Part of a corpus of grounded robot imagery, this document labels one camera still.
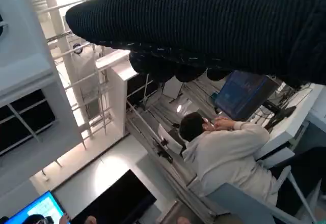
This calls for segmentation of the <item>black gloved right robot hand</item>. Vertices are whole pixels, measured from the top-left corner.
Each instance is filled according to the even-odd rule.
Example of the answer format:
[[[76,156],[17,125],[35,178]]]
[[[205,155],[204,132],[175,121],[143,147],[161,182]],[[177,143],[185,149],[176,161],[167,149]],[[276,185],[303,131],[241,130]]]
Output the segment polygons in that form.
[[[66,22],[88,42],[129,50],[133,69],[160,82],[239,70],[325,84],[325,0],[89,0]]]

